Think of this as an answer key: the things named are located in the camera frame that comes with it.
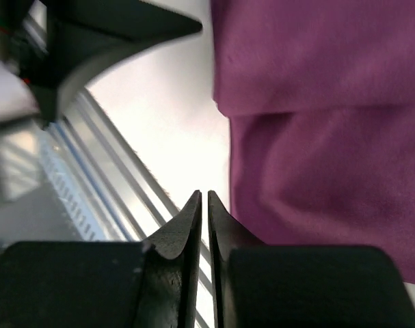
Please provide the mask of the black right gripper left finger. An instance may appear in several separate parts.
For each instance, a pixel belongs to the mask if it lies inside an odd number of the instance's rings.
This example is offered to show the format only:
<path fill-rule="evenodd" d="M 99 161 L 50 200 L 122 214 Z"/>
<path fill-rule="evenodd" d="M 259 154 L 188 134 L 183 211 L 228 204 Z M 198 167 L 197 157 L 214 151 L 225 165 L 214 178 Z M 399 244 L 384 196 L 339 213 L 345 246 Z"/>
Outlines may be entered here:
<path fill-rule="evenodd" d="M 202 194 L 147 238 L 151 248 L 138 294 L 134 327 L 193 327 L 202 230 Z"/>

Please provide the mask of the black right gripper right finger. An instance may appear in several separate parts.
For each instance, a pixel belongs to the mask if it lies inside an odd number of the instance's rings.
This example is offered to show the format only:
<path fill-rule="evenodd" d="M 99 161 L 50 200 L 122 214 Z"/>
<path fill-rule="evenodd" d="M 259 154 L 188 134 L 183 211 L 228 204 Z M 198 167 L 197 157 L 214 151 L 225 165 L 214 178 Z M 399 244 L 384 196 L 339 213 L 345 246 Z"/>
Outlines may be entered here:
<path fill-rule="evenodd" d="M 214 191 L 208 192 L 208 227 L 215 326 L 223 327 L 224 288 L 228 275 L 226 265 L 230 252 L 241 247 L 264 245 L 264 242 L 254 236 L 226 210 Z"/>

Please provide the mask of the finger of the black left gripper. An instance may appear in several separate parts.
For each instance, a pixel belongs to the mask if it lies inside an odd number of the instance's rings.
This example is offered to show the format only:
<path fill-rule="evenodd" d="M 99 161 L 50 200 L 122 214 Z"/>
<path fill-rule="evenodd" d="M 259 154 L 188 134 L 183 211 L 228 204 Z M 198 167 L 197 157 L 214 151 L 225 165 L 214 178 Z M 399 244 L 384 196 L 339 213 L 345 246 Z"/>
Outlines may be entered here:
<path fill-rule="evenodd" d="M 202 31 L 202 23 L 145 1 L 45 1 L 46 55 L 39 105 L 58 119 L 76 93 L 106 69 L 152 46 Z"/>

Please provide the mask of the purple satin napkin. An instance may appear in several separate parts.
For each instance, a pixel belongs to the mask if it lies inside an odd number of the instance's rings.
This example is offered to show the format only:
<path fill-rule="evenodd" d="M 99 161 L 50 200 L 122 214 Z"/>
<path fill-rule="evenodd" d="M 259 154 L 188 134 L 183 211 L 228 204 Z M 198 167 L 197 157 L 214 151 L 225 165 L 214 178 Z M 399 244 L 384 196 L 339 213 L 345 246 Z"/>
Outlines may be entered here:
<path fill-rule="evenodd" d="M 415 1 L 213 1 L 232 215 L 268 244 L 366 244 L 415 284 Z"/>

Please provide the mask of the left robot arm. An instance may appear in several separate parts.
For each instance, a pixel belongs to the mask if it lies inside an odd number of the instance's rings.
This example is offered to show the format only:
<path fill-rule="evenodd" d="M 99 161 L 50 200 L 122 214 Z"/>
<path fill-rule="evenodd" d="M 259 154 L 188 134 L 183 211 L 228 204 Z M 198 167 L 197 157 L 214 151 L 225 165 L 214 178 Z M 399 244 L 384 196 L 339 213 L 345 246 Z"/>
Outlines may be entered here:
<path fill-rule="evenodd" d="M 158 44 L 202 31 L 202 23 L 145 1 L 0 1 L 0 61 L 29 87 L 44 122 L 106 69 Z"/>

